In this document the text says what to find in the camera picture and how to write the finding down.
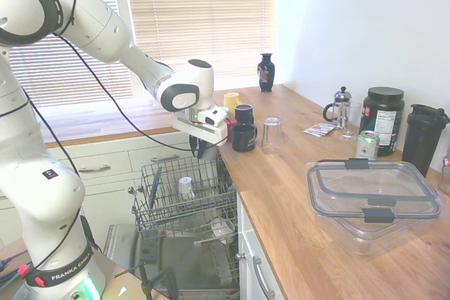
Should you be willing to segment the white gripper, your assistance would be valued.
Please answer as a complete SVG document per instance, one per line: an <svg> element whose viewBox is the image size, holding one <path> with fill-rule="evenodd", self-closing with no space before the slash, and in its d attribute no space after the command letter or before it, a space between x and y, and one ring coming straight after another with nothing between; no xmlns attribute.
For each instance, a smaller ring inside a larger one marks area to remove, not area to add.
<svg viewBox="0 0 450 300"><path fill-rule="evenodd" d="M172 126L189 135L189 145L192 155L198 159L207 157L209 143L222 146L228 138L225 120L220 121L218 126L204 123L194 123L176 113L172 115Z"/></svg>

